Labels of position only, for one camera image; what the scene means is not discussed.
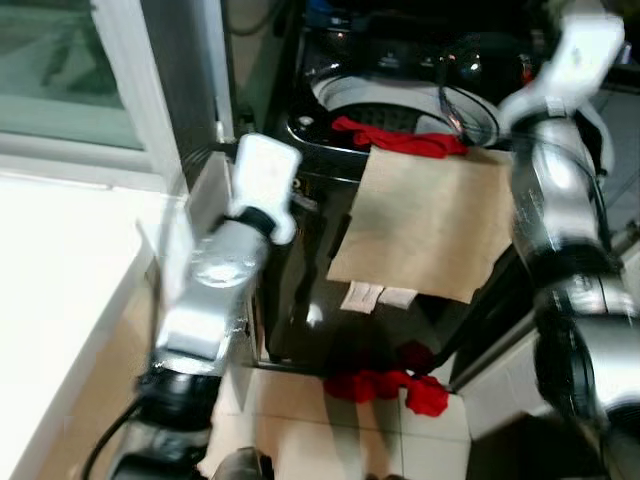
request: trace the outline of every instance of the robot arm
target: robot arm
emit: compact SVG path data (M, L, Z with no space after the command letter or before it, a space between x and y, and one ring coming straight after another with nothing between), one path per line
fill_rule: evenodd
M515 153L513 243L536 287L539 390L564 415L606 429L640 407L640 328L599 234L595 170L572 115L624 30L617 17L575 8L562 24L556 55L501 105Z
M262 135L240 141L230 218L192 255L185 289L168 309L151 366L138 382L138 400L108 478L204 478L196 465L206 454L237 320L270 243L288 243L294 233L287 208L299 156Z

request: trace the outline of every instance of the tile floor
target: tile floor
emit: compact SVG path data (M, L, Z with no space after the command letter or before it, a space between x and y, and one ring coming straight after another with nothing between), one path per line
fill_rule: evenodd
M415 415L398 400L354 405L328 397L313 377L254 370L244 411L226 401L225 383L203 473L239 447L255 445L278 480L463 480L469 432L462 399L451 396L438 418Z

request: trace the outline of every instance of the window frame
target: window frame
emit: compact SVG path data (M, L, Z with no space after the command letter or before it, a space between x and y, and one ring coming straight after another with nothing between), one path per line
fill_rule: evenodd
M166 191L184 177L140 1L91 8L143 150L0 132L0 173Z

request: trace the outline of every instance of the black washing machine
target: black washing machine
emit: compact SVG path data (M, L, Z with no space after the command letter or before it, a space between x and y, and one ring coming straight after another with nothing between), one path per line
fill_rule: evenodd
M408 311L340 310L349 285L326 274L368 148L331 124L344 115L392 132L453 133L444 92L468 140L499 147L496 105L535 74L545 27L512 0L493 2L491 12L481 2L409 0L308 0L303 10L266 129L303 160L292 205L298 232L277 249L260 289L265 346L271 361L296 370L389 368L411 339L440 350L451 328L438 327L438 312L450 302L419 296Z

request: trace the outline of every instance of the red towel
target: red towel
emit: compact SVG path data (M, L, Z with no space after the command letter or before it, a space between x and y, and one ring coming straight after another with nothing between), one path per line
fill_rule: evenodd
M359 146L376 145L392 152L445 158L447 155L464 155L468 149L455 135L444 133L392 133L380 128L354 122L348 117L336 118L331 128L340 132L353 132L353 143Z
M411 357L410 362L416 370L426 368L433 357L431 351L419 342L409 342L397 351L400 356ZM397 398L401 387L407 388L406 405L414 413L437 417L449 405L449 392L436 378L411 377L403 370L360 370L339 373L324 381L324 389L329 395L355 403L366 403L375 398Z

